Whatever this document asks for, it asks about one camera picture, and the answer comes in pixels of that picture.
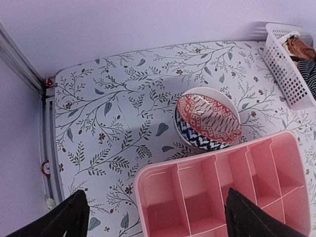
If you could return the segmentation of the navy striped underwear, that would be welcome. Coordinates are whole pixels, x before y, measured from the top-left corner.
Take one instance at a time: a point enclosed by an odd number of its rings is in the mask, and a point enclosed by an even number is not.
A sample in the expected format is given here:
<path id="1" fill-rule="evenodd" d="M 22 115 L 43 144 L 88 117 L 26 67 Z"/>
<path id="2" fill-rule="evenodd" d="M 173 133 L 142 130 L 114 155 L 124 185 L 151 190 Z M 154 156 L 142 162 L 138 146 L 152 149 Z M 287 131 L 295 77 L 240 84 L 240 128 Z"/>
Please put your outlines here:
<path id="1" fill-rule="evenodd" d="M 314 99 L 316 98 L 316 62 L 299 61 L 298 69 Z"/>

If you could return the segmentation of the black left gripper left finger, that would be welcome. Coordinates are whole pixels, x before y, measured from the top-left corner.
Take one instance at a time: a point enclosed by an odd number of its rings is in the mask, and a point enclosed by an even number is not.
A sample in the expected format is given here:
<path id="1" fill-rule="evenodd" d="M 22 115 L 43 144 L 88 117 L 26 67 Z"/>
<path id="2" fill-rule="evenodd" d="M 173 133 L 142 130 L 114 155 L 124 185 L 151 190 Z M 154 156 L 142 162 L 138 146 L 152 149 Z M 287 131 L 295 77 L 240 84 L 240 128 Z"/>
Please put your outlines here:
<path id="1" fill-rule="evenodd" d="M 34 222 L 9 234 L 10 237 L 85 237 L 89 222 L 86 194 L 78 190 Z"/>

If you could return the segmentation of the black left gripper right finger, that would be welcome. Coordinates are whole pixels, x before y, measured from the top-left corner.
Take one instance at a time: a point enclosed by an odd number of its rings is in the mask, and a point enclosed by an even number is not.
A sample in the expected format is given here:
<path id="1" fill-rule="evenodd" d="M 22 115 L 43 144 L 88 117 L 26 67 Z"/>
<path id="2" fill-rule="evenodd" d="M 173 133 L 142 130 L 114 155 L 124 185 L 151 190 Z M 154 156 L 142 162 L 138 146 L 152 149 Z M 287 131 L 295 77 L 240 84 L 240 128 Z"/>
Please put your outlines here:
<path id="1" fill-rule="evenodd" d="M 307 237 L 311 233 L 306 188 L 296 188 L 263 208 L 233 188 L 226 189 L 224 197 L 230 237 Z"/>

